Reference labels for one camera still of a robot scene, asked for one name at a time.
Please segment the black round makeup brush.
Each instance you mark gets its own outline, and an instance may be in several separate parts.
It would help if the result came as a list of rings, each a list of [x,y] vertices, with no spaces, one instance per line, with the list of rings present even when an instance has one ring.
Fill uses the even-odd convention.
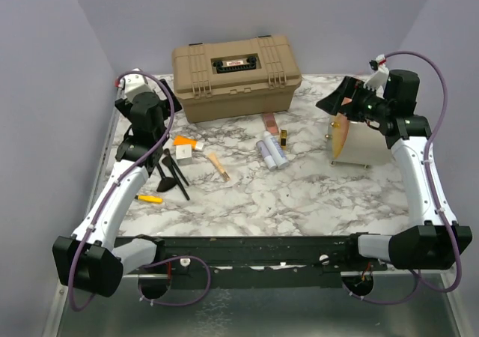
[[[174,167],[172,158],[171,157],[164,157],[162,159],[162,163],[168,168],[168,170],[170,171],[173,179],[175,180],[175,182],[179,186],[183,196],[186,198],[187,201],[189,201],[190,197],[189,197],[183,183],[181,182],[180,176],[177,173],[176,168]]]

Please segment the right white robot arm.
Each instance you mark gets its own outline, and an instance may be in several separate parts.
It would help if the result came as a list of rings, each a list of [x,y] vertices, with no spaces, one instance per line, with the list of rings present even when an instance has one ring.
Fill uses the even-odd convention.
[[[450,209],[434,166],[428,120],[414,113],[420,79],[409,70],[392,70],[381,97],[352,76],[346,76],[317,108],[350,121],[377,123],[396,161],[409,205],[405,231],[387,236],[360,234],[344,251],[351,270],[361,270],[372,258],[405,270],[447,270],[472,241]]]

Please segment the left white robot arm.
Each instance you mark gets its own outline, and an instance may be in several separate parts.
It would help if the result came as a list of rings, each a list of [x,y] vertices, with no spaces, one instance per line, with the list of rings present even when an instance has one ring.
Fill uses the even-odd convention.
[[[139,190],[159,163],[172,118],[181,106],[164,79],[155,92],[119,98],[115,108],[130,126],[115,156],[112,173],[94,206],[69,237],[57,237],[52,253],[58,278],[70,290],[110,297],[126,274],[143,267],[159,272],[165,264],[164,242],[139,235],[116,246],[120,225]]]

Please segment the black fan makeup brush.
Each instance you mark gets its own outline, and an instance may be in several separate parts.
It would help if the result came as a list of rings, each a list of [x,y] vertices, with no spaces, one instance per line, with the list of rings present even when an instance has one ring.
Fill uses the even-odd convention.
[[[157,192],[167,192],[177,185],[176,180],[173,177],[167,176],[161,165],[159,163],[156,164],[156,168],[158,169],[159,175],[160,175],[160,182],[158,183],[158,186],[156,188]]]

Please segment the white round makeup organizer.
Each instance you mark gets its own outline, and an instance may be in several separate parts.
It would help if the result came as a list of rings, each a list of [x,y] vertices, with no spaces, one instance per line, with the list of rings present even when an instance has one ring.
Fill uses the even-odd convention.
[[[366,123],[349,121],[337,114],[329,116],[326,148],[331,164],[346,163],[363,166],[381,166],[392,159],[385,138]]]

